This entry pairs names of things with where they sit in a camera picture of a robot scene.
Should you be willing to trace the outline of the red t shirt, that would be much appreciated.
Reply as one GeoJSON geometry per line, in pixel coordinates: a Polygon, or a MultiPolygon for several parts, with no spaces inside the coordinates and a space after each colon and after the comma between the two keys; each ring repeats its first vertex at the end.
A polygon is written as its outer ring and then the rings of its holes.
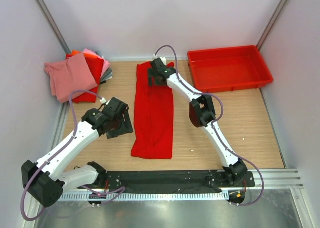
{"type": "Polygon", "coordinates": [[[149,62],[136,67],[133,157],[171,159],[174,138],[174,96],[167,86],[149,86],[149,62]]]}
{"type": "Polygon", "coordinates": [[[64,100],[68,101],[71,93],[77,91],[77,93],[72,95],[72,101],[74,103],[95,103],[95,95],[82,91],[98,92],[104,63],[103,60],[80,54],[74,56],[67,54],[66,61],[68,73],[63,91],[64,100]]]}

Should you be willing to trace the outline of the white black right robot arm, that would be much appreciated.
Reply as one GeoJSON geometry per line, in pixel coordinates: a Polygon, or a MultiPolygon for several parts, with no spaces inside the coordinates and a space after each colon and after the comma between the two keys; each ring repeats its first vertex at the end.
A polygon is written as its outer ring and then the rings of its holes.
{"type": "Polygon", "coordinates": [[[189,102],[189,119],[195,127],[203,130],[215,147],[224,169],[226,182],[231,186],[242,183],[248,168],[230,146],[219,127],[212,95],[202,93],[190,85],[174,67],[167,65],[165,57],[153,59],[150,65],[151,68],[147,71],[149,86],[167,86],[189,102]]]}

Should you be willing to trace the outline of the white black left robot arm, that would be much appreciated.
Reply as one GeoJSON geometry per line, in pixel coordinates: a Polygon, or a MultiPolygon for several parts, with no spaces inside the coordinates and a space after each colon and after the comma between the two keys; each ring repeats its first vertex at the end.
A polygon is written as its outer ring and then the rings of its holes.
{"type": "Polygon", "coordinates": [[[63,193],[91,185],[101,188],[107,171],[97,162],[66,172],[69,163],[90,143],[102,135],[115,138],[133,132],[129,106],[116,97],[103,102],[103,109],[88,110],[76,128],[53,150],[36,162],[27,160],[21,167],[23,187],[45,208],[63,193]]]}

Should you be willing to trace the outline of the grey folded t shirt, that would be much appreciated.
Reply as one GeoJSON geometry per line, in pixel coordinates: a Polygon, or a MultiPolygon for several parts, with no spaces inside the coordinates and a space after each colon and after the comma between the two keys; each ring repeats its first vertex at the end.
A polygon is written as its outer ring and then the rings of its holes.
{"type": "Polygon", "coordinates": [[[108,68],[106,72],[102,75],[100,78],[100,84],[106,83],[108,79],[111,79],[113,76],[113,70],[111,68],[108,68]]]}

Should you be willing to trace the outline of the light pink folded t shirt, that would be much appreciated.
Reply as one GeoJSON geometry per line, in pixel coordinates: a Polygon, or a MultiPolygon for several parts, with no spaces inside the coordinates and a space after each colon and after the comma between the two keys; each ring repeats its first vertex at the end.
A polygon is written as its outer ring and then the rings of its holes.
{"type": "Polygon", "coordinates": [[[109,66],[110,66],[110,63],[107,60],[105,60],[102,56],[98,55],[96,52],[89,50],[89,49],[84,49],[82,52],[85,54],[93,55],[99,59],[102,59],[103,60],[103,67],[102,67],[101,76],[103,76],[105,74],[105,72],[107,72],[107,70],[109,69],[109,66]]]}

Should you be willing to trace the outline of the red folded t shirt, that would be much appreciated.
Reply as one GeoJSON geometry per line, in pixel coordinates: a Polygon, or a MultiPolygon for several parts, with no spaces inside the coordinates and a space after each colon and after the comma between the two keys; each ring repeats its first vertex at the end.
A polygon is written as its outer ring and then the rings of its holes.
{"type": "Polygon", "coordinates": [[[66,61],[68,73],[63,91],[64,100],[68,101],[71,93],[77,91],[77,93],[72,95],[72,101],[74,103],[95,103],[95,95],[82,91],[98,92],[104,63],[103,60],[80,54],[74,56],[67,54],[66,61]]]}

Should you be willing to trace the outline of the dusty pink folded t shirt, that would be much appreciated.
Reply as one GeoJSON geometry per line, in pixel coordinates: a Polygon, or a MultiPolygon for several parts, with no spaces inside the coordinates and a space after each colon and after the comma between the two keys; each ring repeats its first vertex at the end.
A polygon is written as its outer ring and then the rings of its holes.
{"type": "Polygon", "coordinates": [[[44,71],[50,77],[51,94],[60,103],[65,103],[70,97],[76,98],[83,90],[97,87],[84,54],[79,53],[63,61],[45,63],[44,71]]]}

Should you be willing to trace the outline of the red plastic tray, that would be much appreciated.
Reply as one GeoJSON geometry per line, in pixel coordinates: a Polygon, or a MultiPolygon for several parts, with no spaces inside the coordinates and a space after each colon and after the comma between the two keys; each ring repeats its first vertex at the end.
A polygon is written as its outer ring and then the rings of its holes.
{"type": "Polygon", "coordinates": [[[194,50],[187,55],[193,85],[201,92],[257,89],[274,80],[255,45],[194,50]]]}

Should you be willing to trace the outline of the orange folded t shirt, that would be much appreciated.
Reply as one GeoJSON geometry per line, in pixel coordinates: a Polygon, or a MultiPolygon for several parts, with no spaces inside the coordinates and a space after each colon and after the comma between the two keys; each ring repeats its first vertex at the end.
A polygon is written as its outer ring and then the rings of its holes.
{"type": "Polygon", "coordinates": [[[73,51],[71,52],[71,55],[74,56],[74,55],[77,55],[77,54],[79,54],[79,53],[81,53],[81,52],[80,52],[80,51],[75,51],[75,50],[73,50],[73,51]]]}

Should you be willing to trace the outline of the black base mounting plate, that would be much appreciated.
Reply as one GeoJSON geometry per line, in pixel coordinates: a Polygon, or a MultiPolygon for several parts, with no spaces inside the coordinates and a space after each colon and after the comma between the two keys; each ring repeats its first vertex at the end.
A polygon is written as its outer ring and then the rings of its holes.
{"type": "Polygon", "coordinates": [[[108,188],[111,191],[125,187],[134,194],[200,194],[219,193],[227,187],[255,187],[252,172],[234,184],[220,170],[171,170],[171,171],[108,171],[89,188],[108,188]]]}

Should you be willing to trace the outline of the left aluminium frame post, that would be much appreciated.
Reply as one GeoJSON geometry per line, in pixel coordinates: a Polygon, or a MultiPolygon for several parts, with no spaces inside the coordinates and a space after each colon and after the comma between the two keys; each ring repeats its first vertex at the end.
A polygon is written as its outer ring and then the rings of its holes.
{"type": "Polygon", "coordinates": [[[44,0],[35,0],[35,1],[36,1],[36,4],[38,5],[40,11],[44,15],[47,23],[49,24],[53,34],[55,35],[58,42],[60,43],[62,49],[64,50],[64,52],[66,54],[70,54],[71,50],[70,50],[64,36],[62,35],[55,19],[53,18],[48,6],[46,5],[45,1],[44,0]]]}

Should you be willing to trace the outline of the aluminium frame post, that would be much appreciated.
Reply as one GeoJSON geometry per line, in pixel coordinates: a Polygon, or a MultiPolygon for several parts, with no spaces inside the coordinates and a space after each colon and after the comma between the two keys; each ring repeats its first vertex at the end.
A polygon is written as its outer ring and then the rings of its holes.
{"type": "Polygon", "coordinates": [[[290,0],[279,0],[274,12],[272,13],[270,20],[268,21],[262,35],[260,36],[260,39],[258,40],[258,43],[256,44],[256,47],[259,51],[261,51],[261,49],[263,48],[265,42],[267,41],[272,30],[275,28],[276,23],[279,21],[282,13],[284,12],[289,2],[290,0]]]}
{"type": "Polygon", "coordinates": [[[62,35],[55,19],[53,18],[48,6],[46,5],[45,1],[44,0],[35,0],[35,1],[36,1],[36,4],[38,5],[40,11],[44,15],[47,23],[49,24],[53,34],[55,35],[58,42],[60,43],[62,49],[64,50],[64,52],[66,54],[70,54],[71,50],[70,50],[64,36],[62,35]]]}

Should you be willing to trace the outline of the right aluminium frame post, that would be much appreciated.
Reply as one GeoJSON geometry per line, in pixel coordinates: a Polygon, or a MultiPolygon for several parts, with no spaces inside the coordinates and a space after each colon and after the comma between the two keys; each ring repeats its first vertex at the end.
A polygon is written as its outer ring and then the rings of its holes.
{"type": "Polygon", "coordinates": [[[276,23],[279,21],[282,13],[284,12],[289,2],[290,0],[279,0],[274,12],[272,13],[270,20],[268,21],[262,35],[260,36],[260,39],[258,40],[258,43],[256,44],[256,47],[259,51],[261,51],[261,49],[263,48],[265,42],[267,41],[272,30],[275,28],[276,23]]]}

